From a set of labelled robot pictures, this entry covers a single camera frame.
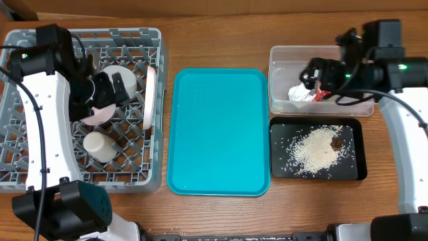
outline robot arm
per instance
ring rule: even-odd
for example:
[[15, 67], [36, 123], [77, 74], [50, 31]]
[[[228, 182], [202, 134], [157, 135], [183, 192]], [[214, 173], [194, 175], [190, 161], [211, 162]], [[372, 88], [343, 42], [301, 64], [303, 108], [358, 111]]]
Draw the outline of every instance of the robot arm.
[[[396, 94], [428, 121], [428, 88], [404, 88]], [[399, 179], [399, 213], [418, 214], [428, 206], [428, 140], [418, 121], [398, 102], [379, 100], [393, 144]]]
[[[23, 79], [22, 84], [36, 99], [45, 127], [47, 188], [40, 234], [48, 240], [140, 241], [139, 226], [112, 212], [106, 190], [82, 181], [70, 130], [70, 121], [90, 116], [92, 107], [123, 103], [133, 93], [125, 88], [121, 71], [112, 77], [95, 74], [90, 65], [77, 62], [66, 29], [41, 27], [36, 29], [36, 38], [35, 47], [11, 53], [9, 69], [16, 79]], [[42, 188], [40, 136], [34, 106], [22, 89], [18, 91], [25, 109], [31, 161], [27, 193], [14, 197], [12, 206], [19, 219], [35, 228]]]
[[342, 61], [313, 58], [300, 80], [306, 88], [319, 81], [321, 90], [332, 92], [326, 98], [337, 94], [362, 102], [369, 98], [363, 98], [361, 90], [389, 93], [416, 110], [423, 122], [384, 94], [370, 97], [380, 104], [393, 143], [400, 214], [375, 218], [368, 224], [329, 226], [325, 240], [428, 240], [428, 139], [422, 129], [428, 121], [428, 59], [405, 57], [399, 20], [364, 24], [363, 33], [361, 38], [351, 29], [339, 36]]

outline white cup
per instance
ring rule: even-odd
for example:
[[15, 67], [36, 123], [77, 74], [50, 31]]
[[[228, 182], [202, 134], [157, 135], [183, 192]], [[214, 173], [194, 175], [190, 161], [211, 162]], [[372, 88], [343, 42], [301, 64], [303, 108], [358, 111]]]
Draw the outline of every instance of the white cup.
[[105, 163], [113, 159], [117, 151], [113, 149], [114, 140], [99, 132], [91, 132], [83, 139], [85, 150], [99, 162]]

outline turquoise plastic tray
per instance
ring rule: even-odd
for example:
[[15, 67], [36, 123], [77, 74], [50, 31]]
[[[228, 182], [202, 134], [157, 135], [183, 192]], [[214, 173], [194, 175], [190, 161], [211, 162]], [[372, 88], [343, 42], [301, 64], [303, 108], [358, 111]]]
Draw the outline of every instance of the turquoise plastic tray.
[[182, 195], [263, 195], [270, 185], [268, 81], [259, 70], [175, 77], [167, 183]]

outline dish rack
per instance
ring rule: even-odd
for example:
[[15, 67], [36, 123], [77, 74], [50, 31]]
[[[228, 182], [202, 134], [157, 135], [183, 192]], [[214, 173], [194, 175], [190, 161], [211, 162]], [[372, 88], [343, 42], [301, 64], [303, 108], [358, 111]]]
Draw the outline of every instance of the dish rack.
[[[99, 126], [70, 123], [74, 154], [84, 181], [104, 187], [108, 192], [154, 192], [161, 186], [163, 162], [163, 101], [167, 87], [168, 52], [156, 28], [69, 29], [77, 34], [92, 54], [95, 68], [109, 65], [129, 68], [136, 75], [138, 93], [126, 106], [116, 108], [114, 116]], [[13, 30], [4, 45], [29, 47], [36, 43], [34, 29]], [[73, 39], [76, 57], [82, 57]], [[6, 66], [11, 50], [3, 50], [0, 63]], [[146, 66], [156, 70], [157, 87], [152, 127], [142, 131]], [[0, 73], [0, 192], [24, 192], [28, 171], [23, 105], [14, 84]], [[83, 148], [84, 137], [98, 131], [112, 137], [118, 154], [107, 163], [93, 159]]]

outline green indicator light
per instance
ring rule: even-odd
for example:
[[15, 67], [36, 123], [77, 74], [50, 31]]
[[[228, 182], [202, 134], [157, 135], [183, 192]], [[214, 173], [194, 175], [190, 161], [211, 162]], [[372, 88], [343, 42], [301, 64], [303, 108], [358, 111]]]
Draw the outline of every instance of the green indicator light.
[[407, 69], [407, 65], [405, 65], [405, 64], [399, 64], [399, 69], [400, 70], [406, 70]]

